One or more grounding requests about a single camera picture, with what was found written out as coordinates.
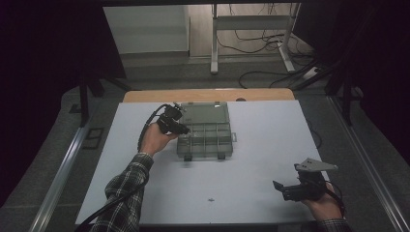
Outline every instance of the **gray floor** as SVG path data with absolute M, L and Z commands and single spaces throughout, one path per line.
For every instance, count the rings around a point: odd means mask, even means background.
M 181 57 L 155 60 L 156 62 L 144 59 L 138 63 L 125 61 L 128 79 L 121 81 L 144 90 L 239 88 L 237 80 L 242 73 L 284 72 L 282 62 L 275 56 L 224 57 L 220 60 L 218 75 L 209 74 L 210 65 L 207 59 Z M 250 75 L 244 80 L 244 84 L 249 88 L 267 88 L 277 78 L 278 75 Z M 289 81 L 291 80 L 284 81 L 276 87 L 286 87 Z M 343 199 L 347 206 L 346 217 L 356 231 L 393 232 L 395 229 L 385 209 L 374 192 L 348 136 L 343 132 L 335 111 L 323 93 L 325 83 L 326 80 L 322 80 L 303 91 L 295 92 L 295 97 L 301 103 L 313 129 L 321 137 L 322 144 L 318 151 L 322 160 L 339 166 L 339 171 L 329 172 L 329 176 L 343 190 Z M 92 147 L 96 145 L 96 141 L 84 141 L 46 231 L 74 229 L 73 222 L 91 182 L 116 108 L 125 94 L 125 91 L 109 82 L 103 80 L 102 84 L 105 88 L 104 96 L 90 96 L 90 103 L 96 107 L 90 127 L 103 128 L 102 142 L 92 150 L 84 147 Z M 77 88 L 64 95 L 60 114 L 48 139 L 13 194 L 0 209 L 1 231 L 27 231 L 30 228 L 79 126 L 80 115 L 70 113 L 76 104 L 79 104 Z M 357 102 L 352 103 L 352 120 L 353 127 L 362 139 L 375 167 L 393 193 L 405 217 L 410 218 L 409 166 L 368 120 Z M 317 135 L 312 134 L 312 137 L 318 144 Z M 299 231 L 299 225 L 281 225 L 278 231 Z

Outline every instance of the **gray organizer box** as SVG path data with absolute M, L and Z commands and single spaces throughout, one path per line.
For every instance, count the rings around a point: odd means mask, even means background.
M 184 161 L 192 158 L 218 158 L 232 156 L 232 133 L 226 102 L 183 103 L 187 111 L 180 123 L 190 133 L 178 137 L 177 154 Z

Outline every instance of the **plaid sleeve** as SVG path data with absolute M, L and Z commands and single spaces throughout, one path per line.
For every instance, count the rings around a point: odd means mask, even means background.
M 317 222 L 319 232 L 352 232 L 345 219 L 328 219 Z
M 105 204 L 123 196 L 141 184 L 154 161 L 150 156 L 137 154 L 120 175 L 114 177 L 105 188 Z M 91 231 L 139 231 L 144 188 L 133 194 L 124 202 L 112 207 L 97 218 Z

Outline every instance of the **wall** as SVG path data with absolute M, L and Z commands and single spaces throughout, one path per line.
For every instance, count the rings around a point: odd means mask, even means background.
M 189 50 L 187 6 L 103 10 L 120 54 Z

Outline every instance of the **metal stand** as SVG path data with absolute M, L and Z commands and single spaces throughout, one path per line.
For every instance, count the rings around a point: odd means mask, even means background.
M 286 30 L 283 43 L 278 43 L 279 52 L 288 72 L 295 68 L 288 55 L 290 34 L 295 24 L 300 3 L 297 3 L 291 15 L 228 15 L 218 16 L 217 4 L 213 5 L 212 56 L 211 74 L 218 73 L 218 38 L 217 32 L 222 30 Z

